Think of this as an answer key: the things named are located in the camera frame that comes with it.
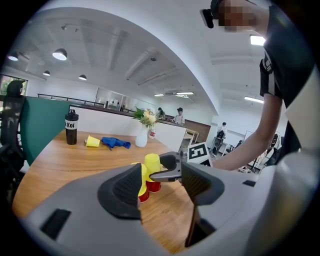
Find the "stacked cups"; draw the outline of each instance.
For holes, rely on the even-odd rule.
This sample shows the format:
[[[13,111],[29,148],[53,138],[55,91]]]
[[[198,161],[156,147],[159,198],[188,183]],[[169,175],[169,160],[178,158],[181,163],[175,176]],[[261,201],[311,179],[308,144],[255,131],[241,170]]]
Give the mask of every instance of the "stacked cups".
[[[142,163],[141,164],[141,188],[138,194],[140,202],[145,202],[149,198],[149,190],[146,185],[147,178],[147,167]]]
[[[146,186],[150,192],[158,192],[161,188],[160,182],[154,182],[149,178],[151,174],[161,171],[160,157],[157,154],[147,154],[144,157],[146,167]]]

